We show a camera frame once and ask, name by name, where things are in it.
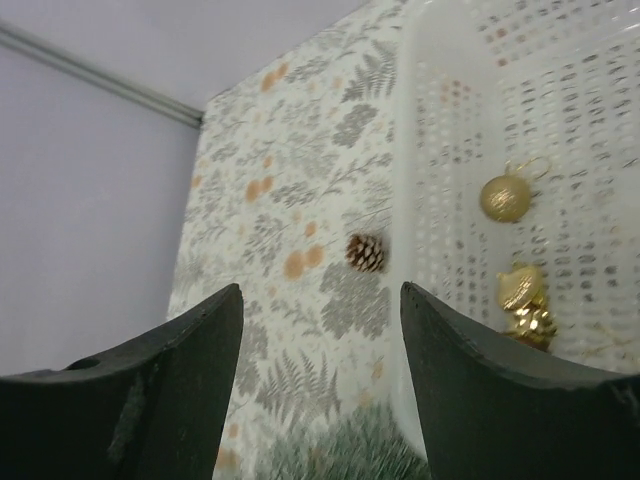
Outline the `floral patterned table mat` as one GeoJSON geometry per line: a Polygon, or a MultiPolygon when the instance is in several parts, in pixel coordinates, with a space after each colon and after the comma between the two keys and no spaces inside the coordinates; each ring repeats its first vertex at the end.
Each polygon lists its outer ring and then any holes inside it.
{"type": "Polygon", "coordinates": [[[345,249],[390,226],[405,12],[370,1],[206,108],[169,315],[230,283],[243,294],[217,479],[256,479],[277,439],[390,405],[389,281],[345,249]]]}

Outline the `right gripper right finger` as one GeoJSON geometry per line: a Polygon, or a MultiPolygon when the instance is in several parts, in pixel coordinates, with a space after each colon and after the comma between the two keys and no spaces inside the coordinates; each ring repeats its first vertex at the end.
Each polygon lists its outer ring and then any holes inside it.
{"type": "Polygon", "coordinates": [[[404,344],[435,479],[635,479],[639,378],[554,357],[400,291],[404,344]]]}

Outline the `small pine cone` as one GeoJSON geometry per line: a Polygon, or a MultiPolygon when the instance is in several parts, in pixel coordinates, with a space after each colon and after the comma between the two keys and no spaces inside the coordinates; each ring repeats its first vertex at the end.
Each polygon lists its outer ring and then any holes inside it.
{"type": "Polygon", "coordinates": [[[356,233],[350,236],[345,259],[356,271],[361,273],[380,272],[385,267],[386,249],[378,235],[356,233]]]}

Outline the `small green christmas tree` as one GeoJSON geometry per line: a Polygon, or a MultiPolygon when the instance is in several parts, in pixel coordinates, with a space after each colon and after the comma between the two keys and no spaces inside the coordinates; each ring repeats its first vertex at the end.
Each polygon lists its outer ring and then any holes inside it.
{"type": "Polygon", "coordinates": [[[256,462],[256,479],[430,479],[386,402],[356,408],[324,429],[294,430],[256,462]]]}

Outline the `white plastic basket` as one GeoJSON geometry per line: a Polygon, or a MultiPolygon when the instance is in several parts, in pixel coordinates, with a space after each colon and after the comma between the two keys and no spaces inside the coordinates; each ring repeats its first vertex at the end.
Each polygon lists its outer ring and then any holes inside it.
{"type": "Polygon", "coordinates": [[[639,370],[639,5],[413,1],[395,87],[390,278],[494,330],[545,275],[550,350],[639,370]]]}

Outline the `gold ridged ornament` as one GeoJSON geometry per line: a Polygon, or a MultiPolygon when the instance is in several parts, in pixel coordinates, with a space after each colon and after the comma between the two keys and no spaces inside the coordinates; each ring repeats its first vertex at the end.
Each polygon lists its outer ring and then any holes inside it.
{"type": "Polygon", "coordinates": [[[508,272],[500,272],[496,278],[496,300],[507,315],[502,334],[547,352],[556,336],[557,326],[549,310],[543,271],[534,264],[515,261],[508,272]]]}

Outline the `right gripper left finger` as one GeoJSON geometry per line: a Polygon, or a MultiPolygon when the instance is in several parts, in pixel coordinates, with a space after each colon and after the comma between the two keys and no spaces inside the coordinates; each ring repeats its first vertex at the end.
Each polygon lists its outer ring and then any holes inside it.
{"type": "Polygon", "coordinates": [[[5,479],[209,479],[243,331],[231,284],[62,370],[1,380],[5,479]]]}

